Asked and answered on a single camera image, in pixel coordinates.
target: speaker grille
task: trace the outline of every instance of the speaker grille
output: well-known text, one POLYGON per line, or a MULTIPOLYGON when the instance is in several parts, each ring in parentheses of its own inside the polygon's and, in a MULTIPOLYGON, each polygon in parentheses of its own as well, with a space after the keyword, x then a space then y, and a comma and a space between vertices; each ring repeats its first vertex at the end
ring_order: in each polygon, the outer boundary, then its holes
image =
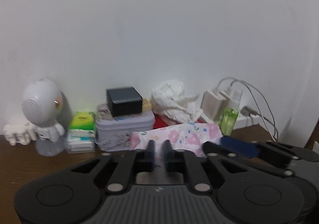
POLYGON ((28 121, 35 125, 41 125, 47 121, 47 115, 43 112, 42 106, 33 100, 24 100, 22 111, 28 121))

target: pink floral pouch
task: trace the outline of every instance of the pink floral pouch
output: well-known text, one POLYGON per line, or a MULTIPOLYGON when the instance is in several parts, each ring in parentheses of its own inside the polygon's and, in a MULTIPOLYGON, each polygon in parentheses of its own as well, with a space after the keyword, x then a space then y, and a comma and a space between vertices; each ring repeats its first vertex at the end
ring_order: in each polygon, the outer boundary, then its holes
POLYGON ((204 157, 201 145, 206 141, 220 144, 223 136, 217 124, 184 123, 147 132, 134 132, 130 138, 130 149, 146 149, 148 141, 155 141, 156 159, 161 158, 162 144, 170 140, 173 149, 190 150, 204 157))

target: white cable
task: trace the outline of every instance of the white cable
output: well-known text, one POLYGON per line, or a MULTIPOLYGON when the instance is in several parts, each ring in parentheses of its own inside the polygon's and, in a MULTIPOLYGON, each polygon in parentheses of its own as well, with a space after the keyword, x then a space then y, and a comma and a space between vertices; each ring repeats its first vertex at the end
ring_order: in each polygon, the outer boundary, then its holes
MULTIPOLYGON (((250 83, 248 83, 248 82, 246 82, 246 81, 244 81, 244 80, 241 80, 241 81, 244 82, 246 85, 249 85, 250 87, 254 88, 254 89, 255 89, 257 92, 259 92, 260 95, 263 97, 263 99, 264 99, 264 101, 266 102, 267 107, 268 107, 268 109, 269 109, 269 111, 270 111, 270 114, 272 115, 272 122, 273 122, 272 125, 274 126, 274 135, 273 135, 273 136, 275 136, 275 135, 276 135, 275 119, 274 119, 274 115, 272 114, 272 110, 270 109, 269 104, 268 104, 266 98, 265 98, 264 95, 263 95, 256 87, 254 87, 252 84, 250 84, 250 83)), ((232 85, 233 85, 235 82, 237 82, 237 80, 233 80, 233 81, 230 83, 229 86, 232 87, 232 85)))
POLYGON ((270 136, 272 137, 272 140, 273 140, 273 141, 277 141, 277 140, 274 138, 274 136, 272 135, 272 133, 269 131, 269 129, 268 129, 267 125, 266 125, 265 119, 264 119, 263 114, 261 113, 261 110, 260 110, 260 108, 259 108, 259 106, 258 106, 258 104, 257 104, 257 101, 256 101, 256 99, 255 99, 255 97, 254 97, 254 95, 253 95, 253 92, 251 91, 250 87, 249 87, 244 81, 241 81, 241 80, 236 79, 236 78, 234 78, 234 77, 225 77, 225 78, 223 78, 223 79, 221 79, 221 80, 219 81, 217 87, 219 88, 220 84, 221 84, 223 81, 229 80, 229 79, 238 81, 239 83, 241 83, 242 85, 244 85, 244 86, 249 90, 249 92, 250 92, 251 96, 253 97, 254 102, 255 102, 255 104, 256 104, 256 106, 257 106, 257 108, 258 108, 258 111, 259 111, 259 113, 260 113, 260 116, 261 116, 261 118, 262 118, 264 124, 265 124, 265 127, 266 127, 267 131, 269 132, 270 136))
MULTIPOLYGON (((272 121, 270 120, 270 119, 268 119, 268 118, 266 118, 265 116, 264 116, 264 119, 266 120, 266 121, 268 121, 272 126, 274 126, 274 124, 272 123, 272 121)), ((277 128, 275 127, 275 135, 277 134, 277 137, 276 137, 276 139, 278 140, 278 130, 277 130, 277 128)))

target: red object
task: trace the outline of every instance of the red object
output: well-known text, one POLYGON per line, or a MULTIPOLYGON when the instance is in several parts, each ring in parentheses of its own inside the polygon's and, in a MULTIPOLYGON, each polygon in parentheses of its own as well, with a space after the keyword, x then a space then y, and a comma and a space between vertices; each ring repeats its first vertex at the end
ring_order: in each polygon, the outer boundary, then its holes
POLYGON ((158 115, 155 114, 155 123, 153 128, 159 129, 163 127, 168 127, 168 125, 162 119, 160 119, 158 115))

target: power strip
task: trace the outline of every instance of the power strip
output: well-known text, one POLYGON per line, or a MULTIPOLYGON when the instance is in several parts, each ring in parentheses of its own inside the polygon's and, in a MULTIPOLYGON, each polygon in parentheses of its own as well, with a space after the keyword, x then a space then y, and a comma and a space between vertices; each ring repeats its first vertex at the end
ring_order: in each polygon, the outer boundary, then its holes
MULTIPOLYGON (((199 121, 202 121, 204 123, 214 123, 210 118, 208 118, 205 113, 202 113, 199 121)), ((239 113, 237 121, 234 126, 235 129, 241 129, 244 127, 249 127, 253 125, 258 125, 260 124, 261 126, 264 125, 262 118, 259 115, 251 115, 251 116, 244 116, 241 113, 239 113)))

